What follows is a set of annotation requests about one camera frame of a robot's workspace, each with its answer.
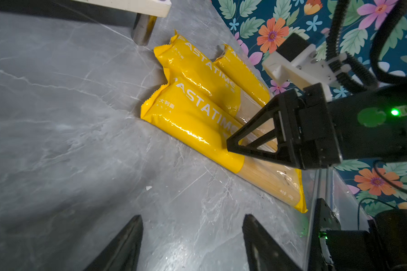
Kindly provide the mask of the yellow spaghetti bag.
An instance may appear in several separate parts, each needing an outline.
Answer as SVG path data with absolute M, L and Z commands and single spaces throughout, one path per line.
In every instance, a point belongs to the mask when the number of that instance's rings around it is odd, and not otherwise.
M 169 79 L 144 102 L 140 117 L 297 211 L 307 212 L 301 171 L 229 152 L 227 139 L 241 124 L 186 80 Z
M 242 88 L 223 73 L 214 64 L 215 61 L 209 59 L 185 37 L 176 33 L 167 45 L 155 47 L 154 55 L 171 74 L 188 80 L 224 112 L 236 119 L 241 105 Z
M 239 58 L 233 48 L 224 44 L 224 51 L 214 64 L 261 107 L 270 101 L 269 90 Z

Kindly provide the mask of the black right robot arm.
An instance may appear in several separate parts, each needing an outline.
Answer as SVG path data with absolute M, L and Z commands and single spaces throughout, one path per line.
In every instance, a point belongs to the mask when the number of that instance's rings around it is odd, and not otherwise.
M 296 169 L 325 169 L 344 160 L 373 159 L 357 181 L 373 194 L 400 192 L 379 164 L 407 161 L 407 76 L 383 71 L 380 54 L 407 13 L 407 1 L 380 1 L 371 68 L 339 51 L 349 1 L 338 1 L 326 33 L 326 59 L 293 34 L 263 67 L 274 80 L 304 91 L 274 97 L 227 140 L 228 151 Z M 344 230 L 325 199 L 318 198 L 309 226 L 309 271 L 407 271 L 407 208 L 390 205 L 368 219 L 368 230 Z

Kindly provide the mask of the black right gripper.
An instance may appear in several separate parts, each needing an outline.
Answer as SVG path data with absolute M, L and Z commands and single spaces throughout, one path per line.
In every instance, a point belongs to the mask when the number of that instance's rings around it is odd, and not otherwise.
M 242 91 L 235 116 L 242 125 L 227 140 L 236 154 L 297 169 L 320 169 L 342 162 L 342 154 L 322 84 L 303 97 L 288 90 L 260 106 Z

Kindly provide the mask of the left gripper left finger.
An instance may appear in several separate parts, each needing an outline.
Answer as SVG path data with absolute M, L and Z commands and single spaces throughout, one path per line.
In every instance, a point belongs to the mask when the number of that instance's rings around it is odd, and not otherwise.
M 134 216 L 84 271 L 136 271 L 144 227 Z

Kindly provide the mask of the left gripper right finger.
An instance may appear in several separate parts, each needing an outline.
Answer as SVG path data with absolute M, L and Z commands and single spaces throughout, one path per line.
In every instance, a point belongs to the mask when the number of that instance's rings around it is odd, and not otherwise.
M 250 271 L 301 270 L 253 215 L 245 215 L 242 230 Z

